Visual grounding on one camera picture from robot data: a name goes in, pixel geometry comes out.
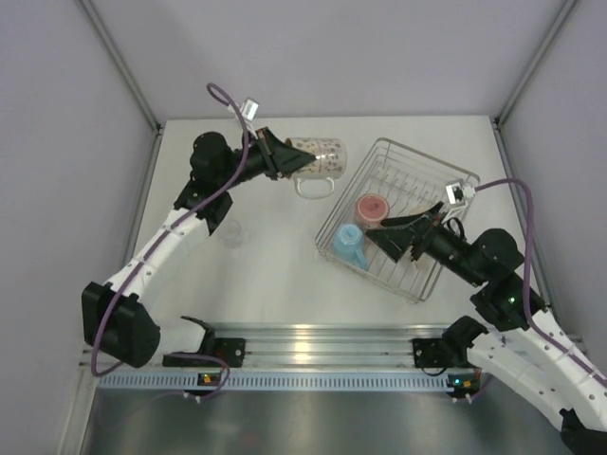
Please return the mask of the pink patterned mug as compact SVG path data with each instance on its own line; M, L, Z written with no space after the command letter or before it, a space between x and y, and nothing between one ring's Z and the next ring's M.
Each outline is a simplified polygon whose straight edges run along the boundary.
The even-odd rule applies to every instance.
M354 220L362 229L378 228L389 213L390 205L386 198L380 194L367 193L355 204Z

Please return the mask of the light blue mug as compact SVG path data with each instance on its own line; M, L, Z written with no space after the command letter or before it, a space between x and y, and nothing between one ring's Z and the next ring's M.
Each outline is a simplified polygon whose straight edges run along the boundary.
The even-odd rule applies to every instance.
M333 236L333 251L341 260L362 270L368 269L364 254L364 233L356 224L340 225Z

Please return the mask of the orange interior white mug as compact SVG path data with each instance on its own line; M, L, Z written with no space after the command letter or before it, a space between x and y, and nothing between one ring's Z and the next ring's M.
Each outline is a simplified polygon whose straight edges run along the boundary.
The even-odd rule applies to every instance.
M347 149L337 138L290 137L289 146L315 156L315 160L290 176L294 190L304 199L323 199L335 191L347 168Z

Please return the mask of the cream coral pattern mug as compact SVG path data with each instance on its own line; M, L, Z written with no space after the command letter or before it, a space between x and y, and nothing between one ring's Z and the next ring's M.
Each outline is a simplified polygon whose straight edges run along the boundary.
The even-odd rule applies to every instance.
M432 207L428 205L418 205L415 208L411 209L409 212L410 215L419 215ZM432 257L428 255L426 251L421 252L419 250L411 252L411 262L416 268L417 271L428 271L431 267Z

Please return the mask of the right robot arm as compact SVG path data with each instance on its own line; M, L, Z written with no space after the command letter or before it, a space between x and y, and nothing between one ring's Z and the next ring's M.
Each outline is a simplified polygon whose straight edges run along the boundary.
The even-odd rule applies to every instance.
M440 340L455 366L497 378L538 410L574 454L606 451L606 376L566 335L542 298L516 272L524 256L501 228L473 243L440 204L388 218L366 232L391 260L427 255L477 288L470 301L479 319L463 316Z

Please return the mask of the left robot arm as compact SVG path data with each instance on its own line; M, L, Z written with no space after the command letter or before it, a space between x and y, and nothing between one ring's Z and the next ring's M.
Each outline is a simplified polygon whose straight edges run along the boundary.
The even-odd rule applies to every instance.
M193 142L190 179L152 239L105 283L91 282L82 293L83 337L93 353L113 356L120 365L141 368L155 355L183 353L198 366L215 357L211 326L181 317L160 327L152 308L164 285L185 259L207 240L229 212L229 191L259 175L290 177L316 157L282 142L268 128L242 136L232 149L219 133Z

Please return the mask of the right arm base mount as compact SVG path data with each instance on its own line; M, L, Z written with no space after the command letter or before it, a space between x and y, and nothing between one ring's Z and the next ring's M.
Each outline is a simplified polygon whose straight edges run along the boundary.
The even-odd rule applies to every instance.
M446 354L441 339L413 338L412 339L414 365L417 369L447 369L453 366L451 358Z

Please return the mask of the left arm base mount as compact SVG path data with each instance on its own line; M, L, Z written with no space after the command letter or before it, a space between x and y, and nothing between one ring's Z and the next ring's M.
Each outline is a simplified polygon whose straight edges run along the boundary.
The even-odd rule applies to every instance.
M246 340L219 337L215 328L198 318L182 316L179 322L161 332L159 352L167 368L205 368L215 366L213 358L240 368L245 357Z

